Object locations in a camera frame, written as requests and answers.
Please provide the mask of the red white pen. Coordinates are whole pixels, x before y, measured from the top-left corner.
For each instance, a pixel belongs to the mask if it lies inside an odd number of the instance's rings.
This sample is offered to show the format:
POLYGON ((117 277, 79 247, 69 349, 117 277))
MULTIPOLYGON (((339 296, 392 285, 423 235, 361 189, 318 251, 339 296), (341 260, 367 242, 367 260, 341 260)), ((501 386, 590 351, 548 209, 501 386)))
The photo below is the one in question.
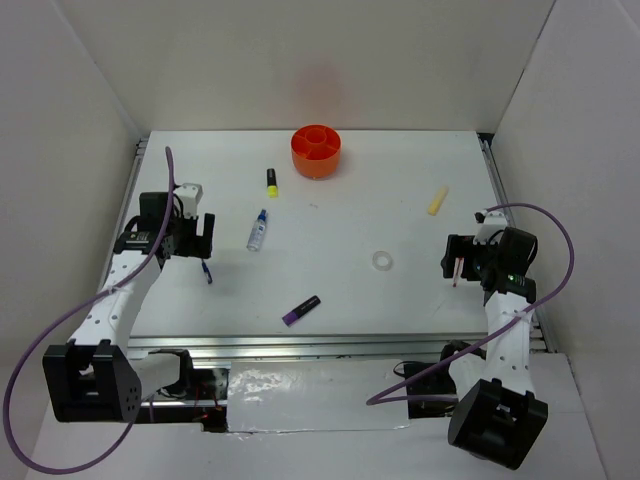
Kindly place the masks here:
POLYGON ((454 274, 453 274, 453 277, 452 277, 453 278, 452 286, 454 288, 456 288, 457 285, 458 285, 459 278, 460 278, 460 270, 461 270, 461 268, 463 266, 463 262, 464 262, 463 258, 456 258, 454 274))

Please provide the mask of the blue pen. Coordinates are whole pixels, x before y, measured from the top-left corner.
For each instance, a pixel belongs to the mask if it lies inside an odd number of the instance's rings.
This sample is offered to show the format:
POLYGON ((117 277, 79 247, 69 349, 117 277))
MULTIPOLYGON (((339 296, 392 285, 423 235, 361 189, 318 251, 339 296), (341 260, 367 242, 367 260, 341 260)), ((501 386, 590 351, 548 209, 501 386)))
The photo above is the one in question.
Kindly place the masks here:
POLYGON ((204 259, 201 259, 201 267, 203 270, 203 273, 205 275, 206 278, 206 282, 208 285, 211 285, 213 283, 213 278, 212 278, 212 274, 211 271, 206 263, 206 261, 204 259))

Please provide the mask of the clear blue spray bottle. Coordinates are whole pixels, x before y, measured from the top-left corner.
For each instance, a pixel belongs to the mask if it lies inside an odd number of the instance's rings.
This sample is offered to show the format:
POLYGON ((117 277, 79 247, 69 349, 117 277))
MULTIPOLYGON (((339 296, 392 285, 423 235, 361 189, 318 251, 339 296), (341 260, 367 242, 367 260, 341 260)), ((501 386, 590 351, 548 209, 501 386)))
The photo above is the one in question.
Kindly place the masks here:
POLYGON ((267 227, 267 216, 267 211, 262 209, 252 226, 246 246, 251 252, 258 252, 261 249, 267 227))

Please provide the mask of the white tape roll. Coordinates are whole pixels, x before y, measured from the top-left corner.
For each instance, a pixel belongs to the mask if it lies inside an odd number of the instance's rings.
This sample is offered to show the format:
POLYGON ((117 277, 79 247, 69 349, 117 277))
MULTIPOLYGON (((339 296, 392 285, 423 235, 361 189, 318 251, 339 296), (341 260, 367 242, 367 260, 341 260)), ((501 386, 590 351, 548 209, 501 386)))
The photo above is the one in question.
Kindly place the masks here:
POLYGON ((393 257, 386 251, 376 251, 372 255, 372 266, 377 271, 389 271, 394 265, 393 257))

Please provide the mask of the yellow black highlighter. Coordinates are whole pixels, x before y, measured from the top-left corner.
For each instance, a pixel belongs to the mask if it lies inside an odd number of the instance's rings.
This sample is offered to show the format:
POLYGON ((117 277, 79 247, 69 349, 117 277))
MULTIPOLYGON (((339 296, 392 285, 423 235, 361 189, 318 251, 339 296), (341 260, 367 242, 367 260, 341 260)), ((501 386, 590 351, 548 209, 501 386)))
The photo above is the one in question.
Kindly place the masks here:
POLYGON ((266 180, 267 180, 267 195, 269 198, 277 198, 278 197, 278 184, 276 171, 274 168, 268 168, 266 171, 266 180))

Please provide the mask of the purple black highlighter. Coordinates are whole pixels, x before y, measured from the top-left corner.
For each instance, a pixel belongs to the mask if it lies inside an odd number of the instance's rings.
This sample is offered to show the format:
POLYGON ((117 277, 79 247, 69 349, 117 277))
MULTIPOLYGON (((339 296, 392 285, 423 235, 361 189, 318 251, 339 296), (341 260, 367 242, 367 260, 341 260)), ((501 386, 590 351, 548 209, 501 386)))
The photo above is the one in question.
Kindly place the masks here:
POLYGON ((282 321, 287 327, 290 327, 320 304, 320 298, 317 295, 314 295, 285 314, 282 317, 282 321))

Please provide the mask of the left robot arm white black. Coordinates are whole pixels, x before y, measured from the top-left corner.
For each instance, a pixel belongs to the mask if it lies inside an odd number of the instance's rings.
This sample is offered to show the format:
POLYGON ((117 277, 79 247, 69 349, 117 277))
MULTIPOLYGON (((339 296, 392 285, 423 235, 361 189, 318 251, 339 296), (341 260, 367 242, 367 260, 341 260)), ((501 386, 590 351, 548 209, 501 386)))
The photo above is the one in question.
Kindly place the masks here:
POLYGON ((51 345, 43 368, 60 422, 132 422, 141 404, 164 390, 176 399, 196 390, 190 354, 159 349, 127 357, 133 326, 145 297, 173 257, 206 260, 213 250, 215 217, 198 215, 199 184, 144 192, 139 212, 117 238, 104 289, 80 327, 63 345, 51 345))

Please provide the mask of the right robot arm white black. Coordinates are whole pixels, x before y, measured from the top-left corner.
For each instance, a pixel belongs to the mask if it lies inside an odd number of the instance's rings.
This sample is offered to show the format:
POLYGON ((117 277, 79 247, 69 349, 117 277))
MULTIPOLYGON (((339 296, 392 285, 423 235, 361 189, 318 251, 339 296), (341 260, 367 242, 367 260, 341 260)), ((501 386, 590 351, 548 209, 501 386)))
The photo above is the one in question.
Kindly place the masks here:
POLYGON ((450 445, 510 470, 518 469, 548 418, 535 396, 529 371, 528 306, 537 298, 527 271, 538 251, 537 238, 505 227, 479 237, 452 234, 441 261, 446 279, 477 282, 483 290, 490 341, 468 354, 452 341, 436 369, 441 388, 456 392, 450 445))

